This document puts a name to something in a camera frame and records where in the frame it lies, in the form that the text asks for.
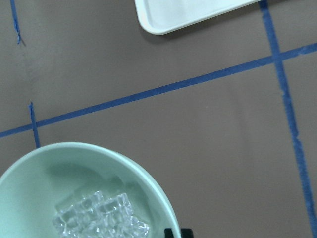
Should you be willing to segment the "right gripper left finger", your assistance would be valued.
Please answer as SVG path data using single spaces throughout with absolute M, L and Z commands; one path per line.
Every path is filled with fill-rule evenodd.
M 164 237 L 165 238 L 173 238 L 173 231 L 171 228 L 164 229 Z

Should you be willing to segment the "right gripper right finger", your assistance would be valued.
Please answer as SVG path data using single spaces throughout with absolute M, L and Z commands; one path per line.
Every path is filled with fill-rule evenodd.
M 182 238 L 193 238 L 193 231 L 191 228 L 181 228 Z

